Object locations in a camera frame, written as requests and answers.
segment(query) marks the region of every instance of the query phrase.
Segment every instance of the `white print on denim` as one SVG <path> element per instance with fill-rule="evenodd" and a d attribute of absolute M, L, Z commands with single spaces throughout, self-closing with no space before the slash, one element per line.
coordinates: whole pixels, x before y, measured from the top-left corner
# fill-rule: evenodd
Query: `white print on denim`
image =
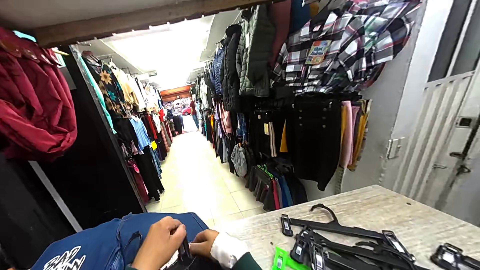
<path fill-rule="evenodd" d="M 70 251 L 65 251 L 62 256 L 55 256 L 43 266 L 43 270 L 79 270 L 85 261 L 85 255 L 80 259 L 70 261 L 77 255 L 80 248 L 81 246 L 76 246 Z"/>

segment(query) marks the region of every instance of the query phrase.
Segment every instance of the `white floor tile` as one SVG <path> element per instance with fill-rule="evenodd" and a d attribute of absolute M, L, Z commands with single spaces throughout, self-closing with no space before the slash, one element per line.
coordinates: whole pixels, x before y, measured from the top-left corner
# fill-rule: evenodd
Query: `white floor tile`
<path fill-rule="evenodd" d="M 213 229 L 215 227 L 215 222 L 213 221 L 213 219 L 209 219 L 209 220 L 204 220 L 202 219 L 205 224 L 207 224 L 207 226 L 210 228 L 210 229 Z"/>
<path fill-rule="evenodd" d="M 161 213 L 183 214 L 185 213 L 183 205 L 178 205 L 170 208 L 163 208 Z"/>
<path fill-rule="evenodd" d="M 255 200 L 255 196 L 248 189 L 232 192 L 232 196 L 240 211 L 246 211 L 264 206 L 263 203 Z"/>
<path fill-rule="evenodd" d="M 162 209 L 162 200 L 158 202 L 153 200 L 153 202 L 150 202 L 147 206 L 145 206 L 145 208 L 147 208 L 148 212 L 159 213 Z"/>
<path fill-rule="evenodd" d="M 243 216 L 241 213 L 234 213 L 226 216 L 219 216 L 219 217 L 213 218 L 215 222 L 215 226 L 222 226 L 227 222 L 232 222 L 232 221 L 241 220 L 241 219 L 243 219 Z"/>
<path fill-rule="evenodd" d="M 185 125 L 187 121 L 193 123 L 185 117 Z M 237 192 L 245 190 L 245 180 L 231 174 L 228 163 L 221 164 L 210 142 L 199 132 L 173 138 L 162 170 L 165 192 L 159 203 L 149 204 L 149 211 L 194 212 L 213 228 L 217 222 L 243 218 L 240 211 L 259 207 L 250 192 L 243 201 L 235 198 Z"/>
<path fill-rule="evenodd" d="M 249 218 L 249 217 L 260 215 L 260 214 L 263 214 L 263 213 L 266 213 L 266 212 L 267 211 L 264 210 L 263 207 L 259 207 L 259 208 L 254 208 L 254 209 L 250 209 L 250 210 L 247 210 L 247 211 L 242 211 L 241 214 L 244 218 Z"/>
<path fill-rule="evenodd" d="M 223 178 L 223 181 L 227 185 L 227 188 L 230 192 L 235 192 L 239 190 L 244 190 L 245 188 L 245 179 L 237 177 L 234 174 L 226 175 Z"/>

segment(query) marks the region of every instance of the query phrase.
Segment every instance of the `navy puffer jacket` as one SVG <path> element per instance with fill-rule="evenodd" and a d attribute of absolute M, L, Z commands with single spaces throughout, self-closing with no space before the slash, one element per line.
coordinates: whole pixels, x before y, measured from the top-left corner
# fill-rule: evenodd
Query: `navy puffer jacket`
<path fill-rule="evenodd" d="M 213 59 L 212 70 L 210 72 L 210 79 L 212 83 L 215 85 L 215 92 L 217 95 L 221 95 L 222 91 L 222 83 L 221 83 L 221 76 L 220 70 L 223 64 L 223 58 L 225 57 L 225 48 L 221 47 L 216 52 L 215 58 Z"/>

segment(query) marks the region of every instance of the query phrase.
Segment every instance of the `floral blouse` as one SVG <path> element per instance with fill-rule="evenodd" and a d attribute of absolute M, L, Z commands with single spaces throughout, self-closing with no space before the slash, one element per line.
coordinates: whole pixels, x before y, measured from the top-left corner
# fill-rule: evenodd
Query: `floral blouse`
<path fill-rule="evenodd" d="M 92 76 L 98 83 L 110 114 L 126 118 L 131 115 L 130 106 L 125 102 L 120 83 L 109 66 L 84 57 Z"/>

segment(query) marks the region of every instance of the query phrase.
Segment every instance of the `plaid shirt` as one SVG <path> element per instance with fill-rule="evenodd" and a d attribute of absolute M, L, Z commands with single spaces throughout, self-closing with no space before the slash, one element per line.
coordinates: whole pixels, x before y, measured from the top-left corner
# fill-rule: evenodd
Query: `plaid shirt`
<path fill-rule="evenodd" d="M 313 18 L 283 44 L 271 84 L 294 86 L 295 93 L 361 90 L 403 49 L 419 6 L 420 0 L 351 0 L 326 21 L 311 25 Z M 306 64 L 317 40 L 331 43 L 321 63 Z"/>

